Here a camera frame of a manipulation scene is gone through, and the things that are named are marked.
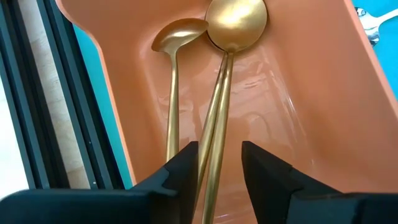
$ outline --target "gold utensil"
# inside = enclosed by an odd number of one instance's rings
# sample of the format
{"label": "gold utensil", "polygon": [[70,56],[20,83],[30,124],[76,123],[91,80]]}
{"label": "gold utensil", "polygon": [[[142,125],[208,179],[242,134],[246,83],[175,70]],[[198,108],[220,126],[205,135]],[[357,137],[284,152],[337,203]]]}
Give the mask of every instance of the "gold utensil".
{"label": "gold utensil", "polygon": [[207,159],[210,152],[211,140],[213,139],[214,127],[216,124],[216,116],[218,104],[220,101],[221,88],[223,87],[224,71],[226,66],[226,56],[224,54],[223,61],[218,72],[216,85],[213,90],[213,96],[207,110],[206,121],[199,142],[199,170],[198,170],[198,187],[197,200],[200,194],[201,183],[206,171]]}
{"label": "gold utensil", "polygon": [[267,23],[267,9],[263,0],[213,0],[206,13],[208,35],[228,56],[218,105],[216,124],[211,145],[211,157],[205,194],[202,223],[213,223],[216,196],[220,183],[221,164],[228,120],[229,96],[236,52],[255,43]]}
{"label": "gold utensil", "polygon": [[207,30],[207,21],[195,18],[179,19],[165,26],[155,37],[152,50],[170,55],[172,81],[170,85],[169,117],[167,120],[166,162],[179,152],[178,63],[177,50],[195,40]]}

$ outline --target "spoon handle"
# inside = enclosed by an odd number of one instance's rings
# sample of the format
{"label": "spoon handle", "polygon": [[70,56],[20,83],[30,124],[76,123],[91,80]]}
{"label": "spoon handle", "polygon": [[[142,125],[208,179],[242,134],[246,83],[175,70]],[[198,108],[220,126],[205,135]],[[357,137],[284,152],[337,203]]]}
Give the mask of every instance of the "spoon handle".
{"label": "spoon handle", "polygon": [[398,16],[398,9],[395,9],[391,12],[388,12],[377,19],[379,20],[379,24],[382,24],[383,22],[386,22],[389,19],[392,19],[393,17]]}
{"label": "spoon handle", "polygon": [[225,145],[226,125],[228,121],[229,96],[231,94],[231,78],[233,70],[233,54],[228,53],[220,104],[218,105],[216,126],[211,145],[211,157],[203,211],[203,224],[213,223],[216,207],[217,191],[220,184],[221,165]]}
{"label": "spoon handle", "polygon": [[223,87],[224,74],[226,68],[227,54],[224,54],[223,61],[218,72],[216,85],[214,86],[213,96],[211,96],[210,105],[206,115],[206,121],[199,142],[199,170],[198,170],[198,187],[197,199],[200,194],[201,183],[205,175],[207,160],[210,152],[211,140],[215,129],[217,110],[220,101],[221,89]]}
{"label": "spoon handle", "polygon": [[167,120],[166,162],[179,151],[179,108],[178,108],[178,63],[177,53],[170,54],[172,61],[172,81],[170,84],[169,118]]}

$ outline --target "teal surface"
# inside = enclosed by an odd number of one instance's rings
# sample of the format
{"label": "teal surface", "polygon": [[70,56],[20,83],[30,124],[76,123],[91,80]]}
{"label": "teal surface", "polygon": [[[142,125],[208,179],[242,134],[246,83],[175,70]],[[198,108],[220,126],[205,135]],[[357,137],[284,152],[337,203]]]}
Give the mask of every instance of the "teal surface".
{"label": "teal surface", "polygon": [[[353,0],[353,4],[375,17],[398,9],[398,0]],[[373,49],[392,91],[398,98],[398,17],[383,23],[379,32],[380,42]]]}
{"label": "teal surface", "polygon": [[95,98],[98,102],[101,116],[104,120],[106,132],[108,133],[109,140],[113,154],[119,167],[122,176],[123,184],[126,189],[132,187],[132,182],[127,167],[126,157],[124,156],[122,143],[116,120],[114,117],[111,100],[109,98],[108,89],[105,83],[105,77],[101,66],[100,56],[98,55],[97,48],[93,41],[77,26],[75,26],[75,34],[79,42],[80,50],[85,61],[88,75],[91,84],[93,85]]}

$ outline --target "ladle handle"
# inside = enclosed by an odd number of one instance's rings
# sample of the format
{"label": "ladle handle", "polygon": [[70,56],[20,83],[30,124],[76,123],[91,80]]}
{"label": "ladle handle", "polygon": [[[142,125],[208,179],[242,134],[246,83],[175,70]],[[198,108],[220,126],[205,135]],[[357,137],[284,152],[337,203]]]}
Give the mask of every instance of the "ladle handle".
{"label": "ladle handle", "polygon": [[207,160],[211,147],[211,140],[213,139],[213,133],[216,124],[217,110],[220,102],[221,89],[223,87],[224,74],[226,68],[226,58],[227,54],[224,54],[223,61],[220,65],[220,70],[218,72],[216,85],[214,86],[213,96],[211,96],[211,101],[209,108],[207,110],[207,116],[203,132],[201,134],[201,139],[199,142],[199,170],[198,170],[198,187],[197,187],[197,200],[200,194],[201,183],[203,182],[203,176],[205,175]]}
{"label": "ladle handle", "polygon": [[172,81],[170,84],[169,117],[167,120],[166,162],[179,152],[179,108],[178,108],[178,63],[177,53],[170,54],[172,61]]}

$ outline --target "orange plastic tray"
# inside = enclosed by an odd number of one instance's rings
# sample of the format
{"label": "orange plastic tray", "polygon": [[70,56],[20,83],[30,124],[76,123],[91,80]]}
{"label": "orange plastic tray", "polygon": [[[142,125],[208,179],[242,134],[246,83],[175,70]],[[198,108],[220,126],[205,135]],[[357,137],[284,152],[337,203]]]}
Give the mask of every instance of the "orange plastic tray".
{"label": "orange plastic tray", "polygon": [[[203,18],[210,0],[57,2],[98,47],[131,177],[140,182],[165,162],[170,62],[150,45],[169,22]],[[398,191],[398,104],[351,1],[266,4],[264,35],[234,64],[215,222],[256,222],[243,140],[344,192]],[[180,147],[201,136],[221,57],[205,35],[178,53]]]}

